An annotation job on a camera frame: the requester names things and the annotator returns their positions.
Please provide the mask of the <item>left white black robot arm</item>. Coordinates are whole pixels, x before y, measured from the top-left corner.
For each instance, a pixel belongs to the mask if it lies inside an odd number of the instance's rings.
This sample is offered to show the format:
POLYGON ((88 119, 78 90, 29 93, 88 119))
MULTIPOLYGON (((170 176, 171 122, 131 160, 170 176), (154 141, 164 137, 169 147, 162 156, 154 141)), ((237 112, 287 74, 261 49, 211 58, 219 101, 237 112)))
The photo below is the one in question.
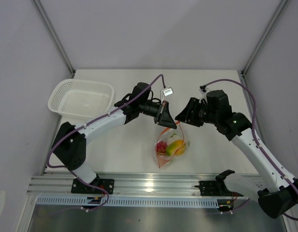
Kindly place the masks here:
POLYGON ((113 128, 125 125, 140 114, 153 118, 154 123, 176 129, 170 115, 169 103, 165 97, 173 94, 171 87, 161 90, 161 97, 155 98, 151 86, 140 82, 131 93, 114 104, 110 112, 84 123, 82 126, 65 122, 60 126, 51 153, 63 164, 64 168, 74 174, 88 193, 95 193, 99 188, 99 176, 86 162, 87 145, 99 135, 113 128))

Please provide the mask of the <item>yellow green toy mango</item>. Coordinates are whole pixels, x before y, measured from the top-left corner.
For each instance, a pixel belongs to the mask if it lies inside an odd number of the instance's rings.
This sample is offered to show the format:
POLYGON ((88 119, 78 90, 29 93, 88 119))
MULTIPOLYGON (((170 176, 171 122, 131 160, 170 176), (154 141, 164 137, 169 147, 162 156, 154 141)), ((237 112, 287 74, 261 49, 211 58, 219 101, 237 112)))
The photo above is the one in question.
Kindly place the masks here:
POLYGON ((175 155, 175 152, 181 148, 182 146, 187 146, 187 143, 184 142, 183 140, 177 140, 175 142, 173 142, 172 144, 168 145, 168 147, 166 148, 167 151, 167 155, 168 156, 173 156, 175 155))

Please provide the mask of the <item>clear red zip bag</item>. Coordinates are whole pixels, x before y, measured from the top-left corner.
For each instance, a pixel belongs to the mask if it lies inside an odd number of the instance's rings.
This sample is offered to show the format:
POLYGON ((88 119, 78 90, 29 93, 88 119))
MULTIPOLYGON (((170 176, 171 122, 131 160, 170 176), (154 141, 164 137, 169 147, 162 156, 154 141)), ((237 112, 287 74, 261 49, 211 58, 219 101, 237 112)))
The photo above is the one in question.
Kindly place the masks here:
POLYGON ((179 121, 176 121, 176 126, 176 129, 164 129, 156 140, 155 158, 160 169, 184 157, 190 148, 190 138, 184 127, 179 121))

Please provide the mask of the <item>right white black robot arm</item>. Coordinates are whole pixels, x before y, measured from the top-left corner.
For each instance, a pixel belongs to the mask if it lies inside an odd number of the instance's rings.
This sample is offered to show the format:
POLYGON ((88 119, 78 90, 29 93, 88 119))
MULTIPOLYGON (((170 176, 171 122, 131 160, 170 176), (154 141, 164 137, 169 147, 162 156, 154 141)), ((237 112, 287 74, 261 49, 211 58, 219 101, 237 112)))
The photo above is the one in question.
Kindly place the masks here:
POLYGON ((263 180, 257 183, 227 170, 216 176, 215 189, 219 194, 236 192, 246 196, 256 201, 270 218, 278 218, 298 204, 298 178, 282 168, 255 133, 249 119, 232 111, 224 91, 207 91, 201 99, 190 98, 175 119, 196 127, 205 123, 214 125, 248 158, 263 180))

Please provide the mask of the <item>red toy tomato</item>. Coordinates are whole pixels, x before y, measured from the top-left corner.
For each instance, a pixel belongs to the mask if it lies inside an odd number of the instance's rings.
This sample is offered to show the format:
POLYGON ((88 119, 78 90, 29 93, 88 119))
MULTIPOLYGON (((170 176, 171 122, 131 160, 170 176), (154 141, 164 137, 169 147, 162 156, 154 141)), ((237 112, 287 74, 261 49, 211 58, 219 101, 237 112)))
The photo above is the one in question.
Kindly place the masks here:
POLYGON ((181 148, 179 148, 176 152, 175 152, 175 155, 176 156, 181 156, 183 155, 187 150, 187 146, 182 146, 181 148))

